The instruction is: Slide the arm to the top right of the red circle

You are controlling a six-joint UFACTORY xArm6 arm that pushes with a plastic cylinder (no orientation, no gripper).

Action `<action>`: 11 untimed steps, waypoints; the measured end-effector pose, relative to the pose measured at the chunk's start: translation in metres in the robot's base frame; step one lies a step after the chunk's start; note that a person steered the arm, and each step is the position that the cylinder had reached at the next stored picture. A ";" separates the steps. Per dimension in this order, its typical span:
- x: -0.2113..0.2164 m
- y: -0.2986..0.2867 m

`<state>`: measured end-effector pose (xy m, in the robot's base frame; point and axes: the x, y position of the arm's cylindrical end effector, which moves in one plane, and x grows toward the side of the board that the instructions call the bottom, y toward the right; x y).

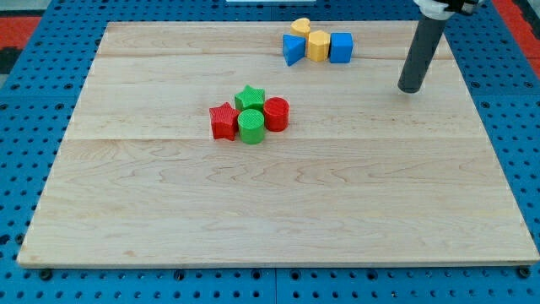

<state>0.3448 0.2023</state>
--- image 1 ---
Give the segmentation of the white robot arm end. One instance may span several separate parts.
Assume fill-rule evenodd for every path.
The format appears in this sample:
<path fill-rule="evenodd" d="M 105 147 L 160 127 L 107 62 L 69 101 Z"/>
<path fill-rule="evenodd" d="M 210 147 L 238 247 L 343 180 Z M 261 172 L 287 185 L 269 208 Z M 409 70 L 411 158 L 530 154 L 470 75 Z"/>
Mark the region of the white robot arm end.
<path fill-rule="evenodd" d="M 484 0 L 413 0 L 420 12 L 435 20 L 448 20 L 454 14 L 470 16 Z"/>

